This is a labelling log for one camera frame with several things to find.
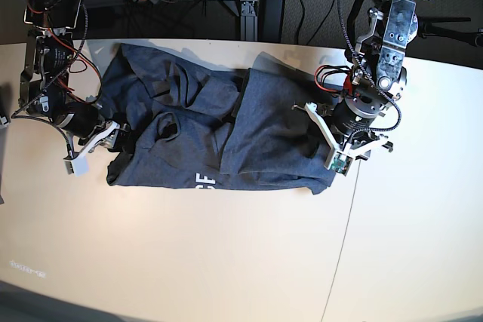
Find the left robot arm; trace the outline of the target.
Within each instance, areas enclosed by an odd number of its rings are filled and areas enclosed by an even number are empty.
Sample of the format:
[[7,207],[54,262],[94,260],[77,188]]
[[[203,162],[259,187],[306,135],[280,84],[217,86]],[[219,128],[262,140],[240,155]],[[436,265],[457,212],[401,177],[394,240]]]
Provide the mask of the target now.
[[368,33],[354,37],[352,25],[341,20],[346,41],[346,58],[350,68],[320,66],[314,74],[314,85],[289,69],[280,74],[258,72],[247,74],[247,89],[261,92],[269,81],[273,90],[265,95],[275,101],[264,106],[266,111],[293,100],[294,109],[305,112],[307,120],[322,136],[327,150],[326,167],[341,170],[350,161],[368,159],[371,151],[391,151],[388,127],[373,127],[374,120],[389,108],[395,108],[407,84],[403,59],[408,43],[416,36],[418,19],[416,0],[382,0],[368,12]]

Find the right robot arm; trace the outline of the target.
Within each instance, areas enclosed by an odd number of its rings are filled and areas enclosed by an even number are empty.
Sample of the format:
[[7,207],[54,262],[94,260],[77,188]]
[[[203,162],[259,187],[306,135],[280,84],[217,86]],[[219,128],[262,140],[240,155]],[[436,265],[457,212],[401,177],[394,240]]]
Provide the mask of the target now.
[[31,28],[20,74],[18,109],[11,117],[55,128],[65,139],[68,152],[74,151],[74,137],[88,150],[97,146],[113,149],[121,130],[118,123],[99,113],[96,100],[83,100],[69,86],[75,62],[96,67],[72,37],[78,17],[87,14],[83,0],[26,0],[23,16]]

